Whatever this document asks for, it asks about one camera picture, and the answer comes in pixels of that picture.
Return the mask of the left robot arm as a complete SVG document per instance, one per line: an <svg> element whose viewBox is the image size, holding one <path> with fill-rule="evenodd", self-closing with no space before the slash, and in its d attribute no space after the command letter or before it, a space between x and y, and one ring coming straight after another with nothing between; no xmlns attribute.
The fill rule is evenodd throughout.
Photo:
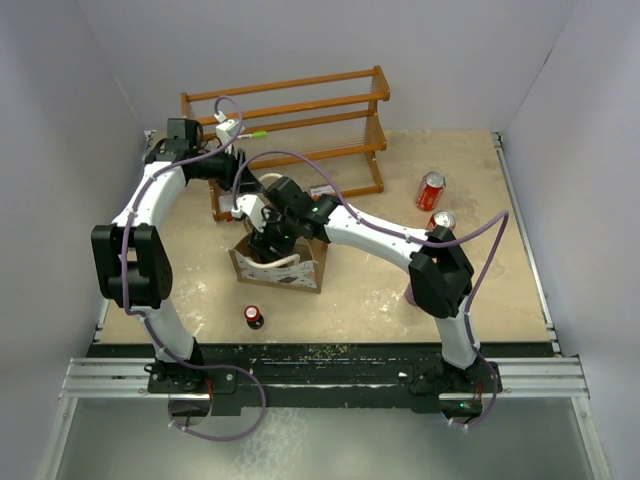
<svg viewBox="0 0 640 480"><path fill-rule="evenodd" d="M194 179L214 181L231 190L258 185L241 168L245 153L233 142L242 132L238 119L217 116L219 144L209 150L203 125L189 118L171 118L164 138L144 158L142 179L110 223L91 232L99 289L128 316L136 318L152 340L157 361L174 364L170 378L184 392L202 387L206 369L201 349L184 327L170 299L172 267L159 229L172 204Z"/></svg>

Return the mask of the canvas tote bag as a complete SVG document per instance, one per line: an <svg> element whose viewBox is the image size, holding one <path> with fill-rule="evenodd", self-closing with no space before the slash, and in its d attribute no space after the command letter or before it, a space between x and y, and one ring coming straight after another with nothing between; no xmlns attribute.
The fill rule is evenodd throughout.
<svg viewBox="0 0 640 480"><path fill-rule="evenodd" d="M280 214L263 194L258 195L265 203L263 217ZM319 294L325 272L328 244L318 239L301 238L291 255L279 260L261 260L248 246L253 228L241 221L246 234L228 250L237 280L240 283L284 288Z"/></svg>

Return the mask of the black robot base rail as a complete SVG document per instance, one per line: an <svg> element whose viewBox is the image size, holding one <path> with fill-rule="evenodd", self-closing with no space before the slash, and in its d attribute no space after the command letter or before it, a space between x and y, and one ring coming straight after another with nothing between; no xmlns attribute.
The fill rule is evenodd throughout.
<svg viewBox="0 0 640 480"><path fill-rule="evenodd" d="M87 356L115 367L117 380L141 378L147 393L203 396L216 416L267 406L475 417L481 398L506 389L514 361L554 355L549 342L490 342L481 352L466 370L446 364L437 343L204 344L207 370L156 360L150 345L93 345Z"/></svg>

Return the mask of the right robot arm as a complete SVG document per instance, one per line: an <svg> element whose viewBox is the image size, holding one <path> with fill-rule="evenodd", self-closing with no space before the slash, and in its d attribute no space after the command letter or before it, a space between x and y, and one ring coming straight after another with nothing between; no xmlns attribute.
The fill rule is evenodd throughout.
<svg viewBox="0 0 640 480"><path fill-rule="evenodd" d="M319 240L349 246L383 259L409 275L414 303L432 316L442 344L446 383L467 391L480 379L477 346L465 308L470 300L471 262L445 227L402 227L345 205L335 195L312 198L289 177L260 194L244 193L234 215L252 224L249 247L267 262L293 252L296 241Z"/></svg>

